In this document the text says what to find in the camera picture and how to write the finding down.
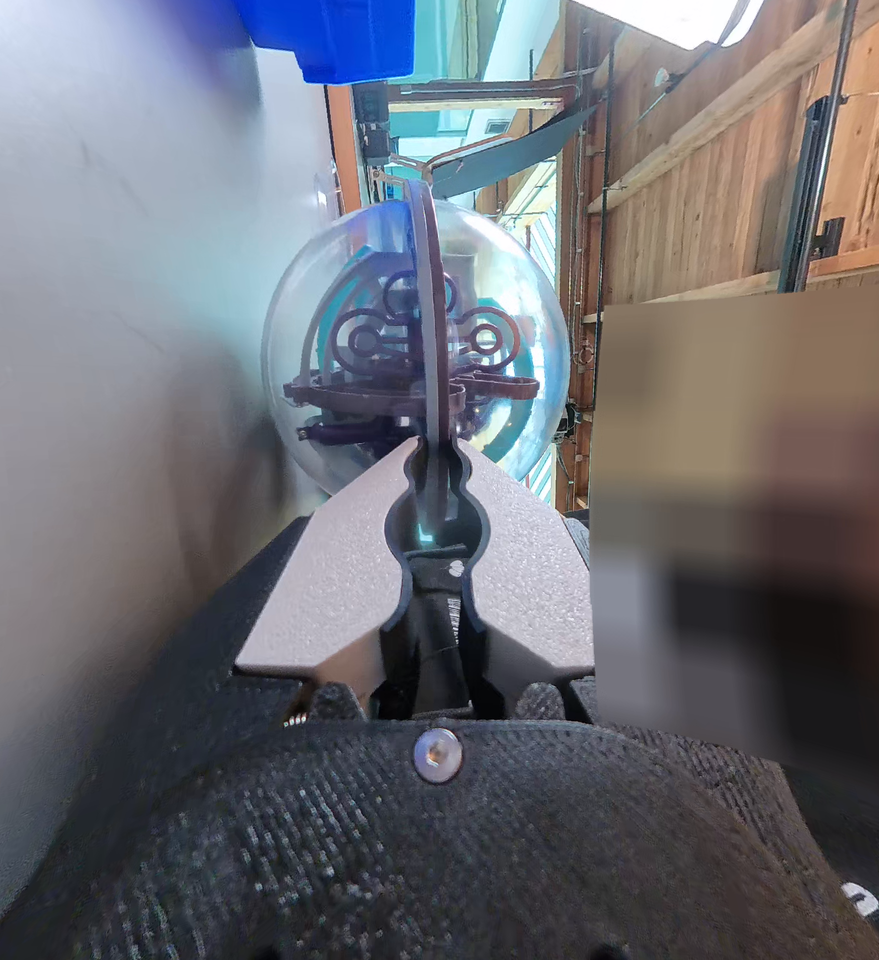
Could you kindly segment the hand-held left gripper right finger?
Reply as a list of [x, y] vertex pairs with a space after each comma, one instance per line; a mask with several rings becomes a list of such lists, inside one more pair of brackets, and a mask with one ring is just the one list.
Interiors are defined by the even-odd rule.
[[589, 564], [558, 511], [473, 446], [457, 453], [481, 522], [467, 569], [481, 677], [511, 712], [532, 684], [595, 675]]

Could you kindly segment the person's black printed hoodie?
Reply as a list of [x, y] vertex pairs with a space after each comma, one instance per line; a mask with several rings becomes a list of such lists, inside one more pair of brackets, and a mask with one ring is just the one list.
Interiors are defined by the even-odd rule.
[[557, 687], [534, 682], [516, 707], [482, 676], [467, 669], [473, 636], [460, 637], [464, 560], [458, 545], [409, 554], [412, 596], [406, 613], [411, 648], [410, 716], [463, 715], [481, 719], [570, 721], [605, 728], [640, 743], [676, 768], [752, 830], [783, 864], [801, 876], [817, 906], [836, 889], [879, 933], [879, 792], [861, 783], [782, 766], [741, 750], [662, 730], [615, 724], [596, 706], [595, 679]]

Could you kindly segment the blue plastic bin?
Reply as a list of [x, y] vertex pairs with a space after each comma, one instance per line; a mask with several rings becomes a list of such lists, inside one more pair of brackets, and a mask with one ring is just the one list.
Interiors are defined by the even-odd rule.
[[260, 49], [293, 54], [303, 80], [346, 86], [414, 70], [415, 1], [236, 1]]

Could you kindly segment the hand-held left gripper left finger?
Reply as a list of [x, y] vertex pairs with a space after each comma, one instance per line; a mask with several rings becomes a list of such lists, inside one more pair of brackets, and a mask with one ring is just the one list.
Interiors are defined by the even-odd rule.
[[409, 438], [309, 518], [235, 659], [253, 676], [341, 683], [366, 707], [385, 681], [381, 628], [400, 606], [389, 512], [410, 489]]

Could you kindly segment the clear maze ball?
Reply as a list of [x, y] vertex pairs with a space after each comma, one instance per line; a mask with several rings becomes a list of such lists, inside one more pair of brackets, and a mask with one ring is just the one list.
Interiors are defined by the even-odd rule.
[[438, 465], [459, 445], [547, 508], [570, 359], [541, 262], [423, 184], [302, 248], [261, 349], [279, 436], [328, 497], [397, 452]]

